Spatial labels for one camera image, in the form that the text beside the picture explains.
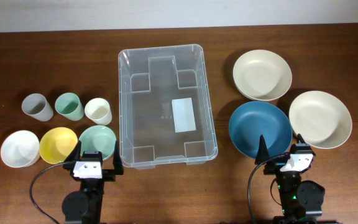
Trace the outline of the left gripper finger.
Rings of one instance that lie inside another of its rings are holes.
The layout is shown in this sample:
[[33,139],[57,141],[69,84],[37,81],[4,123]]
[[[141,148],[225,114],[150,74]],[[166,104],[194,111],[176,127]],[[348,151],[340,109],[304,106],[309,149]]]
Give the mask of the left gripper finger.
[[77,161],[80,160],[80,152],[81,152],[81,141],[78,141],[74,149],[64,160],[63,168],[65,170],[73,170]]
[[120,150],[119,150],[119,142],[116,141],[115,148],[113,152],[113,166],[114,166],[114,174],[115,175],[123,175],[124,174],[124,166],[122,164],[122,160],[120,157]]

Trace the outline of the cream plate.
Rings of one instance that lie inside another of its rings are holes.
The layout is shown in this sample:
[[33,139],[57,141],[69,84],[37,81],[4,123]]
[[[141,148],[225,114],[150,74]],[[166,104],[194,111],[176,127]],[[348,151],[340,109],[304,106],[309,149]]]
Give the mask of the cream plate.
[[232,69],[234,84],[250,100],[273,101],[291,87],[289,64],[268,50],[251,50],[242,54]]
[[334,149],[343,145],[352,132],[352,118],[345,104],[323,91],[306,91],[291,103],[288,117],[295,135],[309,145]]

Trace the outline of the blue plate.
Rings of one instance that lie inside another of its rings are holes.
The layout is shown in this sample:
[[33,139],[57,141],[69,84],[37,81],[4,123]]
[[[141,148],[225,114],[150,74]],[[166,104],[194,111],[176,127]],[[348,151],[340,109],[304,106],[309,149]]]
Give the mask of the blue plate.
[[293,130],[286,114],[275,105],[250,101],[239,106],[229,120],[229,136],[238,151],[255,159],[260,137],[270,156],[284,153],[291,146]]

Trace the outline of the white small bowl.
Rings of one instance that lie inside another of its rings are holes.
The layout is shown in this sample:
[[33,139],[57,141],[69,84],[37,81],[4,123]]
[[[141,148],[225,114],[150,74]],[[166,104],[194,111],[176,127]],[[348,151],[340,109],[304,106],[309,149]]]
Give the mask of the white small bowl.
[[12,168],[29,167],[40,158],[40,141],[31,131],[20,130],[10,134],[2,143],[0,156]]

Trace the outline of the green plastic cup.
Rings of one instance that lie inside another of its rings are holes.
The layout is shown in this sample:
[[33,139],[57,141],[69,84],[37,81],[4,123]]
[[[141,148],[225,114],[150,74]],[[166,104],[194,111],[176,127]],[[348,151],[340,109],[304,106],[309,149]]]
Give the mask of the green plastic cup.
[[84,115],[84,109],[79,97],[74,93],[64,93],[55,101],[56,111],[72,121],[79,121]]

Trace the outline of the cream plastic cup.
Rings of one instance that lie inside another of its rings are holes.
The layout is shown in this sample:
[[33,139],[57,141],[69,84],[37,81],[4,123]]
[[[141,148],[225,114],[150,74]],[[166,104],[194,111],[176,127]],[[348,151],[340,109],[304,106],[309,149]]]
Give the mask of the cream plastic cup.
[[93,98],[85,105],[85,115],[98,125],[108,125],[112,121],[110,104],[104,98]]

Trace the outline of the grey plastic cup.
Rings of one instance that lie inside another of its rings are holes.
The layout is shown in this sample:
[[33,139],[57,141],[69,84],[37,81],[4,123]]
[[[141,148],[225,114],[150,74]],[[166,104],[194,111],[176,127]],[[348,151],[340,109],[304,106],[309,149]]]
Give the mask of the grey plastic cup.
[[22,111],[39,121],[49,121],[53,116],[53,109],[46,97],[40,93],[28,95],[22,102]]

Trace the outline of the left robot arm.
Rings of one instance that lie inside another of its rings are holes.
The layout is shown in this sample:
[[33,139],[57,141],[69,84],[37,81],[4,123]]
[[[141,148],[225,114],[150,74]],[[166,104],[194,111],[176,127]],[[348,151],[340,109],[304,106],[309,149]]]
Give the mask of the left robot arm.
[[103,156],[99,151],[81,152],[81,142],[65,159],[63,168],[80,182],[80,189],[68,194],[62,202],[65,223],[99,223],[101,219],[104,184],[114,182],[124,173],[118,144],[114,143],[113,169],[103,169]]

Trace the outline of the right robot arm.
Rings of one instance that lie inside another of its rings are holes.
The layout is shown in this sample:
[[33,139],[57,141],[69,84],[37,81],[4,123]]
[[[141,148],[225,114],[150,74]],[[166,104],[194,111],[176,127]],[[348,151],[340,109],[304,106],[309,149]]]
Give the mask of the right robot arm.
[[311,180],[302,180],[301,174],[311,168],[315,153],[302,136],[288,152],[271,157],[263,136],[255,164],[264,166],[265,175],[274,175],[280,196],[282,216],[273,218],[274,223],[316,223],[323,214],[325,189]]

